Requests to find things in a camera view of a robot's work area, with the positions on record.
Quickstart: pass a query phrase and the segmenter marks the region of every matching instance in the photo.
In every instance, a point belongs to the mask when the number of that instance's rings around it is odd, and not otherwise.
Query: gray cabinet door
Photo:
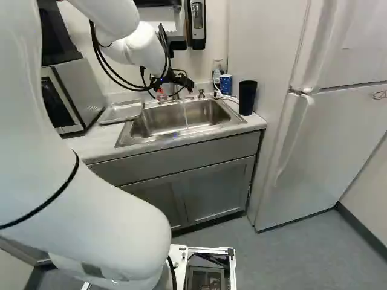
[[[187,225],[184,202],[180,195],[183,189],[176,175],[136,182],[119,188],[161,210],[173,230]]]
[[[245,209],[255,157],[180,173],[189,224]]]

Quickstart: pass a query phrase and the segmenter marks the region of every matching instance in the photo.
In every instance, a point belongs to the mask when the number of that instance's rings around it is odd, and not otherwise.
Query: stainless steel sink
[[[148,104],[133,122],[127,122],[116,147],[199,134],[245,123],[221,100],[186,100]]]

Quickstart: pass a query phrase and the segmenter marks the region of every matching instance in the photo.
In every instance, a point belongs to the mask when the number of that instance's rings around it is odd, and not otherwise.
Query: refrigerator
[[[334,207],[387,130],[387,2],[230,0],[229,73],[267,120],[256,231]]]

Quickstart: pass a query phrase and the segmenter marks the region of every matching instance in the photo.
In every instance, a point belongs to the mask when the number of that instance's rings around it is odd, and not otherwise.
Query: gray floor
[[[387,288],[387,263],[335,211],[259,235],[241,217],[173,243],[235,247],[238,290]],[[81,286],[52,273],[39,290]]]

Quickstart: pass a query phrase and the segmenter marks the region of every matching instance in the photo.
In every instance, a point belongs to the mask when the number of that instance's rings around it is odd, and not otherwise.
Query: microwave
[[[106,99],[87,59],[42,67],[42,95],[60,134],[86,131],[106,107]]]

